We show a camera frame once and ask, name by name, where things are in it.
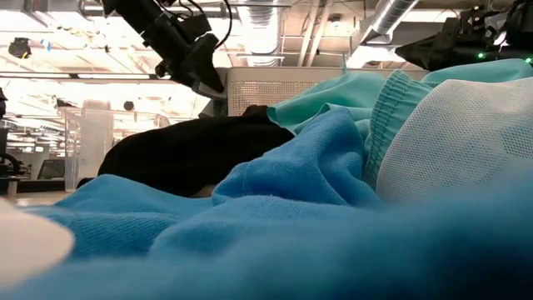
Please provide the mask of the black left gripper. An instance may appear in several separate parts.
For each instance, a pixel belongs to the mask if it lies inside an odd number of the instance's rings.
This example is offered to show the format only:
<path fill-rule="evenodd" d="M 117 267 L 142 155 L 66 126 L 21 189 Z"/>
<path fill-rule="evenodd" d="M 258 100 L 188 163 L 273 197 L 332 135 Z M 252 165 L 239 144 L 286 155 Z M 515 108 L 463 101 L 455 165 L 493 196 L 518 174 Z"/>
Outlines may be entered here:
<path fill-rule="evenodd" d="M 218 39 L 212 33 L 199 37 L 187 44 L 180 35 L 171 36 L 154 47 L 162 60 L 155 67 L 155 74 L 166 75 L 176 83 L 190 88 L 202 84 L 211 90 L 222 93 L 224 86 L 212 61 Z"/>

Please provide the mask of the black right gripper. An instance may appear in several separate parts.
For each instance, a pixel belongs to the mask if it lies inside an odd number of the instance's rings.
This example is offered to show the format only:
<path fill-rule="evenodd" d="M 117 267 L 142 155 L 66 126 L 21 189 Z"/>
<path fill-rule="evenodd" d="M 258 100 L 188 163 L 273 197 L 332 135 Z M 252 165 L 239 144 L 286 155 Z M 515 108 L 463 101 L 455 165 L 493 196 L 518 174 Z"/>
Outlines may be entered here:
<path fill-rule="evenodd" d="M 461 29 L 458 18 L 447 18 L 435 35 L 398 47 L 395 54 L 426 71 L 452 66 L 486 63 L 500 58 L 500 47 L 486 40 L 458 40 Z"/>

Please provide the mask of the teal garment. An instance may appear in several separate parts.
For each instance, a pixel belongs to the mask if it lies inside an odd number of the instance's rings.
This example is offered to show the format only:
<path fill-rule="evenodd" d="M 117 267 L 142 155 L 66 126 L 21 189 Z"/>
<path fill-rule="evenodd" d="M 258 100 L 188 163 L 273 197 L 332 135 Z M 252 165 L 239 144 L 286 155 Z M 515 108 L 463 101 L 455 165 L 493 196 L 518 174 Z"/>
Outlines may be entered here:
<path fill-rule="evenodd" d="M 388 77 L 348 72 L 326 80 L 267 109 L 275 124 L 297 135 L 314 117 L 345 108 L 364 142 L 363 180 L 376 186 L 378 171 L 395 135 L 419 102 L 448 79 L 503 83 L 533 77 L 533 67 L 518 58 L 478 62 L 430 72 L 417 81 L 402 70 Z"/>

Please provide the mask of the white mesh garment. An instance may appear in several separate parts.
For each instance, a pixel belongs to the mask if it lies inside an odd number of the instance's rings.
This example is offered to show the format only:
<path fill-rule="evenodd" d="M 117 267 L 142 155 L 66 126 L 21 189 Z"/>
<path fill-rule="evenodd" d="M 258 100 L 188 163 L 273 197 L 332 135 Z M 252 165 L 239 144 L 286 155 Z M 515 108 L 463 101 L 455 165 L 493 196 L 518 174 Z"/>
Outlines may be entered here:
<path fill-rule="evenodd" d="M 404 202 L 485 185 L 524 167 L 533 167 L 533 77 L 447 80 L 421 100 L 392 140 L 376 193 Z"/>

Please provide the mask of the black garment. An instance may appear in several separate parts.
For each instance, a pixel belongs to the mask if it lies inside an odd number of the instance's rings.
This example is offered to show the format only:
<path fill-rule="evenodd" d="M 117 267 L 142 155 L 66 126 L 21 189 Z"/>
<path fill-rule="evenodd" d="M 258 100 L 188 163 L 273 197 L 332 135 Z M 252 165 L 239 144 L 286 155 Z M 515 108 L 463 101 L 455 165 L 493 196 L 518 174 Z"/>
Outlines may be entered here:
<path fill-rule="evenodd" d="M 236 165 L 293 138 L 270 120 L 266 106 L 252 105 L 241 116 L 201 117 L 125 137 L 107 152 L 97 173 L 191 198 Z"/>

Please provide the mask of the blue fleece cloth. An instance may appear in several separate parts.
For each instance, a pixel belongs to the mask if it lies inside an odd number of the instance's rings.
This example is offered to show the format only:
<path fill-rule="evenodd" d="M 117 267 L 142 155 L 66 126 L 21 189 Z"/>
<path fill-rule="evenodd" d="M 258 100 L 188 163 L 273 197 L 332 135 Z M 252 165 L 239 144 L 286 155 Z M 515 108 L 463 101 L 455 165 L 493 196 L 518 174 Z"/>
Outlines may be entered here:
<path fill-rule="evenodd" d="M 392 206 L 361 155 L 335 110 L 208 198 L 97 177 L 32 209 L 73 250 L 0 300 L 533 300 L 533 166 Z"/>

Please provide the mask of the white cloth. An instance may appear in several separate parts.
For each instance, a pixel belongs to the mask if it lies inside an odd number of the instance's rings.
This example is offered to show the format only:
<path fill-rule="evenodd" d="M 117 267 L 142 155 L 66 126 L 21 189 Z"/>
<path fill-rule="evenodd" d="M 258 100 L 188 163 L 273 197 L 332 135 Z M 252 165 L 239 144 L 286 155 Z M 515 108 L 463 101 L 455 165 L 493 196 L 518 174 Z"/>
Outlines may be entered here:
<path fill-rule="evenodd" d="M 74 243 L 65 227 L 0 198 L 0 291 L 61 263 Z"/>

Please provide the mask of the white perforated plastic basket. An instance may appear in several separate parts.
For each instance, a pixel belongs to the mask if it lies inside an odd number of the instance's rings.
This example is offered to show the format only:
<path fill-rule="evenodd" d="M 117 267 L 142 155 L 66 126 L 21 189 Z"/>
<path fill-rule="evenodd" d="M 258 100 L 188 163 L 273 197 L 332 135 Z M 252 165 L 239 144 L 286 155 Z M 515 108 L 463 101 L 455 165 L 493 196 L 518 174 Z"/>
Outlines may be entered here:
<path fill-rule="evenodd" d="M 234 67 L 227 72 L 230 116 L 251 105 L 274 106 L 292 98 L 313 115 L 324 103 L 370 109 L 391 69 Z"/>

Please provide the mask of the tall clear plastic bin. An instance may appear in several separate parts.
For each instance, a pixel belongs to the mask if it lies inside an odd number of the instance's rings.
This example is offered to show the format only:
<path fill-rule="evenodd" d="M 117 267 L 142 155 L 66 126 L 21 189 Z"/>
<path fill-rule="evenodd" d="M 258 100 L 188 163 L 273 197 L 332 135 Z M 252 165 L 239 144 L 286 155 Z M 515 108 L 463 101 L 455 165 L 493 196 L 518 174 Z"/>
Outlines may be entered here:
<path fill-rule="evenodd" d="M 170 124 L 148 112 L 63 107 L 65 137 L 65 189 L 71 193 L 80 180 L 94 178 L 107 152 L 122 139 Z"/>

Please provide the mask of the silver ventilation duct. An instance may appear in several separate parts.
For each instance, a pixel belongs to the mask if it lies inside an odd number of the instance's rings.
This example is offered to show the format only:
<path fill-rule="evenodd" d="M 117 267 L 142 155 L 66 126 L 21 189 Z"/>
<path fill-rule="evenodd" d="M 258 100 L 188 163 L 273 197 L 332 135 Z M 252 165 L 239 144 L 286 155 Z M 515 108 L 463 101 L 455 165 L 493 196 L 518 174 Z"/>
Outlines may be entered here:
<path fill-rule="evenodd" d="M 249 67 L 279 67 L 282 9 L 278 0 L 242 0 L 237 13 L 242 23 L 243 46 Z"/>
<path fill-rule="evenodd" d="M 374 13 L 363 18 L 350 37 L 354 49 L 360 45 L 389 45 L 393 32 L 420 0 L 380 0 Z"/>

